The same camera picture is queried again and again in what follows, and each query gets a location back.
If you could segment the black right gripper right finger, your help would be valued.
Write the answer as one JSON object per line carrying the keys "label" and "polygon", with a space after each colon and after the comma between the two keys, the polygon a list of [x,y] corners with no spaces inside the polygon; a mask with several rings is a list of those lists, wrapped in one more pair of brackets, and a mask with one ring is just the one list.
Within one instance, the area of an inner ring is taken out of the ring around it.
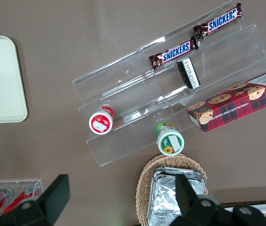
{"label": "black right gripper right finger", "polygon": [[213,198],[199,197],[184,174],[176,175],[176,200],[181,215],[172,226],[228,226],[230,217]]}

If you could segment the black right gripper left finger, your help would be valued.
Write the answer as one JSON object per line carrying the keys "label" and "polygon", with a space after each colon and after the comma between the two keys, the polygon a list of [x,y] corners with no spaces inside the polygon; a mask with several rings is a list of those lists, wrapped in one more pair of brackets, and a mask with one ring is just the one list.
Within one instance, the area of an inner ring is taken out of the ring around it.
{"label": "black right gripper left finger", "polygon": [[1,215],[0,226],[53,226],[69,199],[69,175],[60,174],[38,198],[26,198]]}

